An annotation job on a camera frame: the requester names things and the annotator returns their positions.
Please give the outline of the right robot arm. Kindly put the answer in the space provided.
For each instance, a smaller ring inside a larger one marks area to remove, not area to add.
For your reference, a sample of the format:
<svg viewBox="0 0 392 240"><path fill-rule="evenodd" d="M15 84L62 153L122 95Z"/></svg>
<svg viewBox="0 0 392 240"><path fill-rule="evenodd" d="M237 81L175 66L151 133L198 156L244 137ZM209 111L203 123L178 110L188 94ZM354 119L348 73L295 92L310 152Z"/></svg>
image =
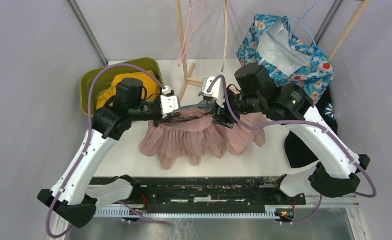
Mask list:
<svg viewBox="0 0 392 240"><path fill-rule="evenodd" d="M370 159L350 150L327 125L309 95L298 85L277 86L266 68L249 63L234 74L240 90L234 93L223 75L203 80L201 95L215 100L211 110L214 124L232 128L245 114L261 113L267 125L282 125L293 132L318 158L318 163L295 174L285 174L272 191L275 202L315 191L336 198L357 194L359 174L366 174Z"/></svg>

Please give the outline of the pink garment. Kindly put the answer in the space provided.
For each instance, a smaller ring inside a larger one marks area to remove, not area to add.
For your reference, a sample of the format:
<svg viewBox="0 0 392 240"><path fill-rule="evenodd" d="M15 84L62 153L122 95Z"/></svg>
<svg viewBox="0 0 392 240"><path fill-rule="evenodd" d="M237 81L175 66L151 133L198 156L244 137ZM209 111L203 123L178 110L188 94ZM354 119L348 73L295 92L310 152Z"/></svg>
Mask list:
<svg viewBox="0 0 392 240"><path fill-rule="evenodd" d="M255 143L262 147L266 142L262 128L247 129L236 123L232 128L214 124L206 110L185 109L179 119L155 125L148 122L148 130L138 145L147 157L158 157L163 169L170 169L179 157L187 157L197 166L205 155L221 158L226 152L242 155Z"/></svg>

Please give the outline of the blue wire hanger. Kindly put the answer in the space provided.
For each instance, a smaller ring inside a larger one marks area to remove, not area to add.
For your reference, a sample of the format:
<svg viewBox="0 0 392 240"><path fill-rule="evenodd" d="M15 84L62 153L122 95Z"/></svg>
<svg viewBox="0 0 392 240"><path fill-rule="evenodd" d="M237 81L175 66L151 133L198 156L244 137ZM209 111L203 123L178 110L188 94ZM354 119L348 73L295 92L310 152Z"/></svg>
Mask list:
<svg viewBox="0 0 392 240"><path fill-rule="evenodd" d="M259 37L259 54L262 59L273 66L288 72L311 65L317 45L312 43L312 32L305 25L306 18L310 11L316 6L317 1L305 10L300 17L286 15L275 15L264 32ZM311 38L304 41L302 37L296 35L291 24L304 29Z"/></svg>

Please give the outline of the wooden hanger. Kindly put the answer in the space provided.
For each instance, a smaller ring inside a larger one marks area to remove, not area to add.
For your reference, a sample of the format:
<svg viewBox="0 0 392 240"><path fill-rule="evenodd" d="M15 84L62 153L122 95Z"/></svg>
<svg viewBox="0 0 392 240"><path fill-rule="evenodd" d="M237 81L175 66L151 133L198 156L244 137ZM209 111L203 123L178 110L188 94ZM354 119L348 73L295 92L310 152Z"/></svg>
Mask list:
<svg viewBox="0 0 392 240"><path fill-rule="evenodd" d="M221 72L224 71L225 68L225 60L227 54L227 43L228 43L228 14L227 14L227 0L223 0L223 18L224 18L224 44L223 44L223 56L221 63Z"/></svg>

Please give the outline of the grey hook hanger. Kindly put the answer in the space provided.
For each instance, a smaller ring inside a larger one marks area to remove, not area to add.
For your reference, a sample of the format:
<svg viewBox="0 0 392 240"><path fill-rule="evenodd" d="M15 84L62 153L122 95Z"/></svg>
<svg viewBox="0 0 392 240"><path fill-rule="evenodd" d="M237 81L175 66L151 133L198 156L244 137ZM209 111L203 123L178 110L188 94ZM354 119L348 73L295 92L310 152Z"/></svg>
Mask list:
<svg viewBox="0 0 392 240"><path fill-rule="evenodd" d="M181 106L178 112L179 113L207 113L215 106L215 104L216 103L214 101L202 100L201 102L196 104Z"/></svg>

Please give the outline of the pink wire hanger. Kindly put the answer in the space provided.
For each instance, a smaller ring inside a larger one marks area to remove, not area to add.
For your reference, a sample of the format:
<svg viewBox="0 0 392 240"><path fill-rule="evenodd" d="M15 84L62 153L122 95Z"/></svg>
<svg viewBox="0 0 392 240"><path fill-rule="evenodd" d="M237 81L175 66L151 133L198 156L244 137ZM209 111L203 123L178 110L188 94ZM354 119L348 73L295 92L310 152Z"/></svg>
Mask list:
<svg viewBox="0 0 392 240"><path fill-rule="evenodd" d="M195 31L195 27L197 25L201 11L203 9L203 5L204 5L204 0L190 0L189 1L189 11L188 11L188 16L187 16L186 28L184 31L183 40L181 41L182 47L181 47L179 59L178 59L178 66L179 67L183 65L184 57L186 55L187 48L192 40L192 36ZM197 14L196 14L193 26L190 26L192 13L193 13L193 9L195 6L198 6L198 10L197 10Z"/></svg>

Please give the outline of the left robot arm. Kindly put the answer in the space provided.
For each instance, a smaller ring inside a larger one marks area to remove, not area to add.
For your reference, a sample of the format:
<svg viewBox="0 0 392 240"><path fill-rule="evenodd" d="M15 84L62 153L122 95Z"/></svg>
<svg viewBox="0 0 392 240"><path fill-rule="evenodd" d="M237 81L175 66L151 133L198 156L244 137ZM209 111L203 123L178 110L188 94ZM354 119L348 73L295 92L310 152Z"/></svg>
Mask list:
<svg viewBox="0 0 392 240"><path fill-rule="evenodd" d="M96 211L117 201L133 204L140 200L138 181L123 175L111 183L89 189L89 184L102 160L130 129L133 121L162 117L161 109L149 108L142 98L147 90L136 78L124 78L116 86L115 95L92 115L84 142L62 177L50 189L42 189L37 198L68 221L81 228L88 224Z"/></svg>

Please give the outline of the yellow skirt grey lining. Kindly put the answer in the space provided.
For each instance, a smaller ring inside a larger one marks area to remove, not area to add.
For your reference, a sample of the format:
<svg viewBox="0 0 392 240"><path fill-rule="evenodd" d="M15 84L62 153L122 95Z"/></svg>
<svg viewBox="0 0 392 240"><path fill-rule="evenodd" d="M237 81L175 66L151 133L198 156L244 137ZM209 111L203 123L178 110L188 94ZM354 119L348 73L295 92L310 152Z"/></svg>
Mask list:
<svg viewBox="0 0 392 240"><path fill-rule="evenodd" d="M142 91L142 100L146 99L149 102L152 102L157 97L157 94L161 92L159 85L152 78L141 71L118 74L110 82L109 88L97 95L97 102L95 106L96 110L101 108L108 99L116 94L117 85L125 78L134 78L143 82L143 86L146 88L147 94L145 94L145 90Z"/></svg>

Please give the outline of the blue floral garment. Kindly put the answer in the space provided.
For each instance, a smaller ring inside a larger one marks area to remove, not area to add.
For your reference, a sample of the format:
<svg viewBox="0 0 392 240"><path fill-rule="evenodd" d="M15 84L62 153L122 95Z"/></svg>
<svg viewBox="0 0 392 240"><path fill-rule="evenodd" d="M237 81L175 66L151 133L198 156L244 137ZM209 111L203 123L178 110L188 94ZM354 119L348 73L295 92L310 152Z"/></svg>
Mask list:
<svg viewBox="0 0 392 240"><path fill-rule="evenodd" d="M335 75L324 52L305 44L291 30L288 18L279 15L255 15L236 57L243 66L264 66L279 87L300 86L315 104Z"/></svg>

